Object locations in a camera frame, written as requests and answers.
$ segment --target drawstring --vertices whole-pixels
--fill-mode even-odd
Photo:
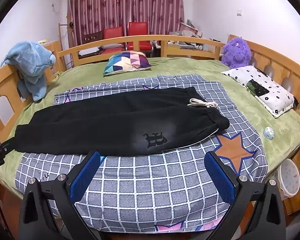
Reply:
[[[200,99],[196,99],[196,98],[191,98],[190,99],[190,104],[188,104],[187,106],[206,106],[206,107],[217,107],[218,104],[215,101],[212,102],[204,102]]]

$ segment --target colorful triangle pillow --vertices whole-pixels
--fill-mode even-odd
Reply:
[[[146,55],[140,51],[124,51],[113,55],[105,68],[104,75],[139,71],[151,68]]]

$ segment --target red curtain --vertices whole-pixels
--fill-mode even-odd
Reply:
[[[177,31],[184,21],[183,0],[68,0],[74,23],[74,46],[82,36],[104,28],[123,27],[129,22],[148,22],[150,34]]]

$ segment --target white floral pillow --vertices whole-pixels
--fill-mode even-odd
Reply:
[[[293,95],[254,66],[233,68],[223,74],[250,90],[275,118],[293,108]]]

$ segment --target metal screw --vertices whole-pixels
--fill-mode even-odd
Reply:
[[[30,183],[30,184],[34,184],[34,182],[35,182],[35,178],[29,179],[29,183]]]
[[[65,174],[60,174],[60,175],[58,176],[58,180],[60,180],[60,181],[63,181],[63,180],[65,180],[65,179],[66,179]]]
[[[274,179],[270,179],[269,180],[269,183],[272,185],[272,186],[275,186],[277,183],[275,182],[275,180]]]
[[[245,181],[248,180],[248,178],[247,178],[246,176],[244,176],[244,175],[240,175],[240,176],[239,176],[239,180],[245,182]]]

